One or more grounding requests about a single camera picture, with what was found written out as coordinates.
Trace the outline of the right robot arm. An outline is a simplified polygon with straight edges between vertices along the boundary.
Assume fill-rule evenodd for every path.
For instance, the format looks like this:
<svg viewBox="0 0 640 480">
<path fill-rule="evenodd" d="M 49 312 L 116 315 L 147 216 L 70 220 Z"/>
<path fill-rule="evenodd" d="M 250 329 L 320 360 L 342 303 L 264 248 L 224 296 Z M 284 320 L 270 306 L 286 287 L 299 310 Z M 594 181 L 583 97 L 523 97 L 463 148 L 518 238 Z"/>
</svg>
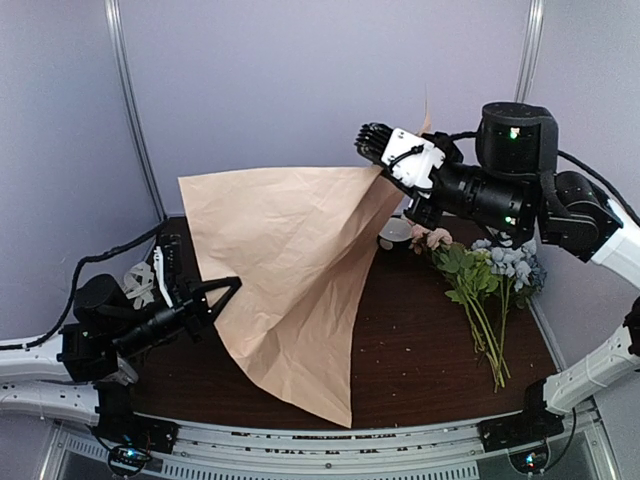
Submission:
<svg viewBox="0 0 640 480">
<path fill-rule="evenodd" d="M 582 163 L 559 171 L 558 125 L 540 106 L 492 102 L 470 136 L 467 165 L 457 136 L 416 135 L 381 123 L 361 127 L 357 152 L 408 196 L 406 216 L 426 227 L 444 213 L 508 235 L 514 245 L 539 237 L 584 262 L 639 281 L 639 220 L 619 192 Z M 598 348 L 565 371 L 530 385 L 519 413 L 482 421 L 485 451 L 561 434 L 563 419 L 587 397 L 639 367 L 639 313 L 632 310 Z"/>
</svg>

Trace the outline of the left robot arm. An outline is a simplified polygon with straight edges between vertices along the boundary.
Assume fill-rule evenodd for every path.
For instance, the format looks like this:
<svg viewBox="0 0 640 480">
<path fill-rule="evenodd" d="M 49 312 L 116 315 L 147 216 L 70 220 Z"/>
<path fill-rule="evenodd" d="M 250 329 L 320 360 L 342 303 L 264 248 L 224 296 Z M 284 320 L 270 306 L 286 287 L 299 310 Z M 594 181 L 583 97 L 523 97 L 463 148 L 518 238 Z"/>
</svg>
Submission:
<svg viewBox="0 0 640 480">
<path fill-rule="evenodd" d="M 83 424 L 99 439 L 143 452 L 169 454 L 179 426 L 138 414 L 131 388 L 133 360 L 182 334 L 199 341 L 240 290 L 237 276 L 191 283 L 181 275 L 180 238 L 160 223 L 139 237 L 76 265 L 66 305 L 54 326 L 1 344 L 1 410 Z M 101 263 L 147 241 L 156 242 L 151 290 L 135 307 L 110 274 L 81 284 L 84 266 Z"/>
</svg>

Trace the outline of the pink and green wrapping paper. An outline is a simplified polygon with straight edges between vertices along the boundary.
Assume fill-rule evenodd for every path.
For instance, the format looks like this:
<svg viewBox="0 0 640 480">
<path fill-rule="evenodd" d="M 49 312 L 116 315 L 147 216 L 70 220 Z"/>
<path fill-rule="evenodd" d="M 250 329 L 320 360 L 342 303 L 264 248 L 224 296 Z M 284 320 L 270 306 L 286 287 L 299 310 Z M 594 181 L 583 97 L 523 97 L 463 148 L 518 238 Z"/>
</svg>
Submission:
<svg viewBox="0 0 640 480">
<path fill-rule="evenodd" d="M 350 427 L 356 316 L 401 191 L 375 166 L 242 169 L 179 187 L 200 276 L 241 280 L 214 324 L 227 353 L 257 387 Z"/>
</svg>

